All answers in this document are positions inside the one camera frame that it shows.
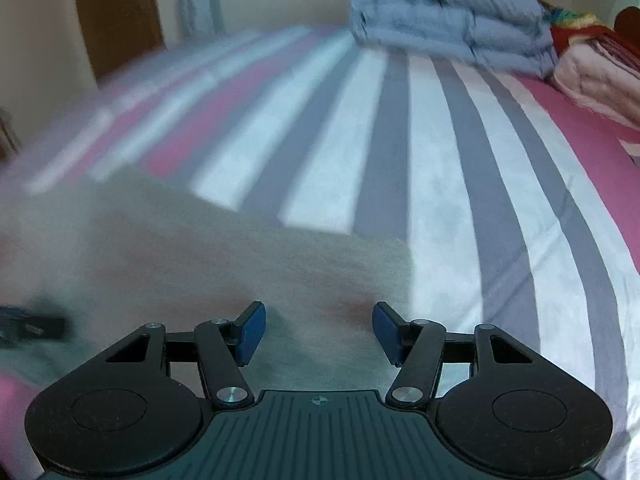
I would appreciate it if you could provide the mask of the folded blue-grey quilt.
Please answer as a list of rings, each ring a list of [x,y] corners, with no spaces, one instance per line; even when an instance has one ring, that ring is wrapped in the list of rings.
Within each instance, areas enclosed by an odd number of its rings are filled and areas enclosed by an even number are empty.
[[[360,44],[544,79],[558,56],[538,0],[350,0]]]

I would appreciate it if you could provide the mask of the striped pink grey bedsheet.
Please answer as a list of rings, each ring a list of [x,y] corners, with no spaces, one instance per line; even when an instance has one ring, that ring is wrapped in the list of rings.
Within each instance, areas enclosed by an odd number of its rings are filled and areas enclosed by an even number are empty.
[[[3,167],[1,199],[132,169],[264,226],[399,240],[412,273],[393,307],[498,326],[600,394],[601,474],[634,479],[633,135],[540,81],[297,26],[134,64]]]

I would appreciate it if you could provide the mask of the brown wooden door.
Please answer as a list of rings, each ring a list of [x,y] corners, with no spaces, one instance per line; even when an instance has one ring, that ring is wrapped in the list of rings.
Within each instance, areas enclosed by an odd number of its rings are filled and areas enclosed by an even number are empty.
[[[96,81],[165,43],[156,0],[75,0]]]

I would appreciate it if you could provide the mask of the colourful red blanket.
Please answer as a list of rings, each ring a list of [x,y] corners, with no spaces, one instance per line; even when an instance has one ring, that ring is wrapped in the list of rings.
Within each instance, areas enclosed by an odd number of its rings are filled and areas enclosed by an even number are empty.
[[[593,13],[571,11],[542,0],[540,4],[546,12],[544,18],[550,25],[557,55],[576,42],[598,37],[608,37],[633,55],[639,55],[638,6],[626,6],[617,13],[610,27]]]

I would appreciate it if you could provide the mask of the folded pink blanket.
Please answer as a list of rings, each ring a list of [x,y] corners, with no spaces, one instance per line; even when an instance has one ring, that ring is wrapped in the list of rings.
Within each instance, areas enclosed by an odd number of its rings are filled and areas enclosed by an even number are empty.
[[[639,129],[639,49],[611,34],[570,40],[550,76],[576,105]]]

